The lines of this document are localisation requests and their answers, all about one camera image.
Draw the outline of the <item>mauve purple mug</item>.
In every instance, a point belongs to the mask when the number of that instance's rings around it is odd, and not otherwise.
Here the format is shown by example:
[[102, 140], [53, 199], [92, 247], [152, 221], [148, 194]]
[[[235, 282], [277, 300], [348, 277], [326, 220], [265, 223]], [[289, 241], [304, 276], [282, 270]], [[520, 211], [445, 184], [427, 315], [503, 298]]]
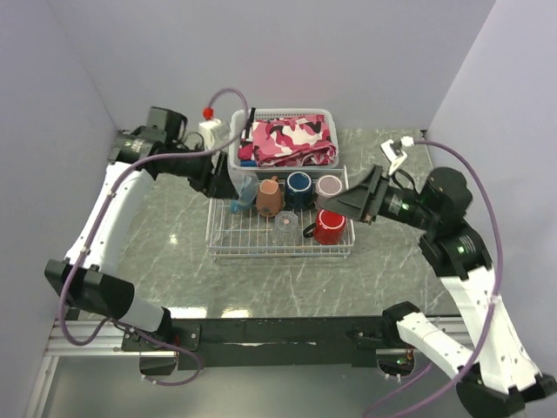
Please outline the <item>mauve purple mug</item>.
[[321, 208], [330, 198], [345, 190], [342, 180], [334, 175], [321, 176], [315, 184], [315, 206]]

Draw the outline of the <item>pink camouflage cloth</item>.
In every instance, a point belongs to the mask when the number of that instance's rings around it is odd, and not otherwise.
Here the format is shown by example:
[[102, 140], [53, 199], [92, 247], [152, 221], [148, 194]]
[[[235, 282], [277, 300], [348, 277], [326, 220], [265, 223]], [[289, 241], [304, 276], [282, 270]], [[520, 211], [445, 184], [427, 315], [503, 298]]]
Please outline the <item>pink camouflage cloth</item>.
[[325, 116], [254, 118], [252, 136], [240, 140], [237, 157], [259, 168], [329, 165], [338, 156]]

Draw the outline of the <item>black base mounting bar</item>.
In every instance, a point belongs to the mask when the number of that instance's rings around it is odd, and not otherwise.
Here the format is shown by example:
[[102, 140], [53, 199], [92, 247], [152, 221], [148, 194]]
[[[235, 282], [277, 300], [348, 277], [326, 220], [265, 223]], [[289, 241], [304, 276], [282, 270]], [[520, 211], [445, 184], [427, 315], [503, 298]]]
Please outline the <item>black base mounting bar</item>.
[[404, 353], [382, 316], [175, 319], [180, 346], [208, 367], [349, 364], [376, 367], [377, 352]]

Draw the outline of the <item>black item in basket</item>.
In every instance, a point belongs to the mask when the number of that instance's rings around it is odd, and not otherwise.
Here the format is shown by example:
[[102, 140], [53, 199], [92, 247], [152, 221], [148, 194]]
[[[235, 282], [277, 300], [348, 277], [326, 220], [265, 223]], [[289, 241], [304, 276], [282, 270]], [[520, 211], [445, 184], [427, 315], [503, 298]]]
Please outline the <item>black item in basket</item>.
[[254, 118], [255, 118], [256, 110], [257, 110], [256, 107], [252, 107], [250, 109], [250, 113], [249, 113], [249, 116], [246, 120], [244, 130], [243, 130], [243, 133], [242, 133], [242, 136], [241, 136], [242, 141], [246, 141], [252, 136], [252, 124], [253, 124], [253, 121], [254, 121]]

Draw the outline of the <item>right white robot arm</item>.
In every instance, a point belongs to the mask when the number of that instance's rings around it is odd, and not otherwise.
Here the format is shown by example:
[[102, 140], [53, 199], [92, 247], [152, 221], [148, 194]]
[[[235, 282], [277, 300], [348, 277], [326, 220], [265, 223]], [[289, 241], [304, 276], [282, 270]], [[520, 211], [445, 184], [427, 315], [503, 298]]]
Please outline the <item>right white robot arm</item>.
[[497, 270], [483, 239], [465, 220], [471, 201], [465, 176], [453, 168], [432, 170], [416, 191], [374, 166], [364, 180], [323, 207], [362, 223], [384, 217], [423, 231], [419, 248], [451, 294], [473, 348], [460, 345], [410, 302], [383, 312], [382, 339], [391, 347], [417, 348], [454, 378], [472, 417], [511, 417], [527, 403], [555, 394], [556, 380], [530, 359], [493, 289], [499, 283]]

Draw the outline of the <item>white plastic basket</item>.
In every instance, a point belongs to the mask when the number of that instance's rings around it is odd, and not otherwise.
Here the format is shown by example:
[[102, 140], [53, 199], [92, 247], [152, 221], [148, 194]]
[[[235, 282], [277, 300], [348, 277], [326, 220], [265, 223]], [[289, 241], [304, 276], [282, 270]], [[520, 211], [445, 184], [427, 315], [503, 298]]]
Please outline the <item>white plastic basket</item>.
[[236, 111], [231, 129], [241, 122], [247, 125], [229, 148], [234, 168], [333, 168], [339, 162], [336, 127], [326, 110], [252, 108]]

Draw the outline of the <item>dark blue mug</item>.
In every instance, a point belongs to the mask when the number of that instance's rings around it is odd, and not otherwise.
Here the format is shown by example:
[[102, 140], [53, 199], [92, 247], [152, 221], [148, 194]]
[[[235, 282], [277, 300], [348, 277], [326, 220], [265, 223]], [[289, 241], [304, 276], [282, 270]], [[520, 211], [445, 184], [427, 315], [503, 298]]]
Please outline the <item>dark blue mug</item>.
[[313, 202], [312, 178], [305, 172], [293, 172], [285, 181], [285, 209], [302, 210]]

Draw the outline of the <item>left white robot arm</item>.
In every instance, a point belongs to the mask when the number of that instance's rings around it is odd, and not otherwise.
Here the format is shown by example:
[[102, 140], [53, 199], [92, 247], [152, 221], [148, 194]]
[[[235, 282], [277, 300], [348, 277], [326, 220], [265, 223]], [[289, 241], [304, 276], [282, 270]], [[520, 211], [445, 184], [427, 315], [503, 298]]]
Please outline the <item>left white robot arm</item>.
[[116, 271], [131, 219], [160, 175], [185, 178], [208, 198], [237, 197], [222, 147], [207, 136], [197, 145], [187, 145], [188, 135], [186, 116], [156, 106], [150, 108], [145, 125], [117, 135], [104, 184], [83, 230], [64, 258], [49, 260], [44, 269], [59, 297], [57, 318], [70, 343], [84, 346], [92, 341], [70, 335], [65, 322], [70, 307], [143, 331], [144, 341], [153, 349], [165, 349], [173, 342], [169, 310], [140, 297], [129, 281], [117, 278]]

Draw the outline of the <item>red mug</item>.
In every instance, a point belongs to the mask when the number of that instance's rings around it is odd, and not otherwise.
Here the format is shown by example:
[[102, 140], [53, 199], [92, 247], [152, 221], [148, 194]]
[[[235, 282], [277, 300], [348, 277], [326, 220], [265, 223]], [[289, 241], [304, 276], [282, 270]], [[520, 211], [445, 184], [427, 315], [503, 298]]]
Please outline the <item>red mug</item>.
[[346, 229], [347, 218], [335, 212], [319, 209], [316, 219], [302, 234], [305, 238], [313, 238], [320, 245], [333, 246], [340, 243]]

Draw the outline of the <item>salmon pink mug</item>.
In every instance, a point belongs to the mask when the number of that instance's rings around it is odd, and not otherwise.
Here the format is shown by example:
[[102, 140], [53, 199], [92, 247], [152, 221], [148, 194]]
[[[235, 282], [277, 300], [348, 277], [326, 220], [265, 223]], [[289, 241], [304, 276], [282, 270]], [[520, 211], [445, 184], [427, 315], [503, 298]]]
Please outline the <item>salmon pink mug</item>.
[[273, 176], [259, 184], [256, 208], [258, 214], [263, 217], [274, 217], [282, 210], [283, 198], [278, 180], [277, 176]]

